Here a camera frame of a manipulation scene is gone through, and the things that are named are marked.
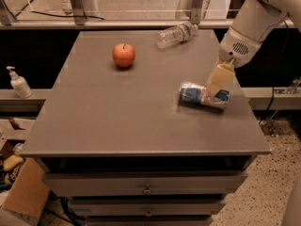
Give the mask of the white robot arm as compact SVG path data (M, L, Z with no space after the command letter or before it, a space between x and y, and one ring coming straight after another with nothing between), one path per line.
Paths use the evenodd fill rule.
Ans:
M208 78L211 95L225 87L234 69L246 65L270 32L290 19L301 31L301 0L245 0L219 43L218 59Z

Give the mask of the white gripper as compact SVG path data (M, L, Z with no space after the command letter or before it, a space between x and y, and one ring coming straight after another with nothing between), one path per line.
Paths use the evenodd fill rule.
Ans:
M218 61L210 73L207 91L211 95L225 87L240 68L252 60L261 48L261 42L240 33L232 26L219 43Z

